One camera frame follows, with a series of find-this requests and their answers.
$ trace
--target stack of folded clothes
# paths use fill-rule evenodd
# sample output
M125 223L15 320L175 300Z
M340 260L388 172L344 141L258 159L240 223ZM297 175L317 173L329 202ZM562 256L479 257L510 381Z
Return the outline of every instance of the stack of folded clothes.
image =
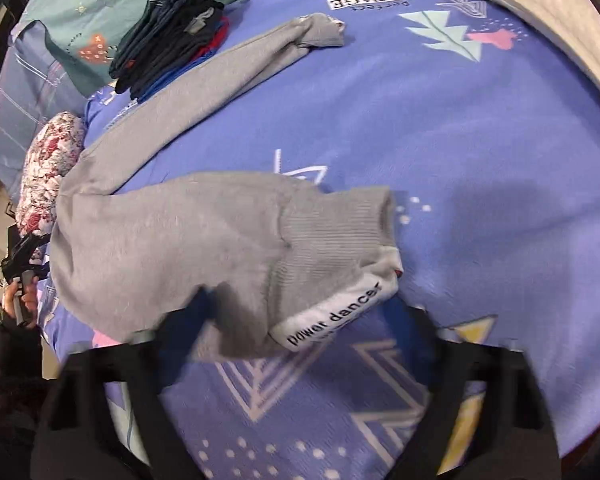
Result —
M217 34L226 34L224 5L215 0L148 0L138 22L124 35L109 74L116 92L130 89L132 99L147 98L149 89L163 76L211 55Z

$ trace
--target bed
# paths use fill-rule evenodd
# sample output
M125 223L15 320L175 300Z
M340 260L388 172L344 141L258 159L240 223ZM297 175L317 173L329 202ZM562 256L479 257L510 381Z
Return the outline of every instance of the bed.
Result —
M600 425L599 90L485 0L239 0L222 49L310 12L345 22L346 46L231 102L118 192L210 170L389 185L401 294L470 341L528 352L570 452ZM86 144L121 113L128 95L96 92ZM114 343L64 309L51 279L40 297L61 359ZM443 468L462 459L480 400L468 394ZM190 363L164 401L210 478L358 479L388 471L426 394L375 310L326 346ZM125 414L123 439L141 452Z

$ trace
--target folded sweatshirt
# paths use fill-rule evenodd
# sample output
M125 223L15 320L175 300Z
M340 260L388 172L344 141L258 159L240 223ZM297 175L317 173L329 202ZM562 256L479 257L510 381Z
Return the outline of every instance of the folded sweatshirt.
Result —
M181 132L305 56L344 24L296 18L190 70L113 125L65 176L51 273L63 303L116 340L152 327L200 285L215 319L199 358L300 350L397 290L387 188L322 193L266 173L192 173L113 195Z

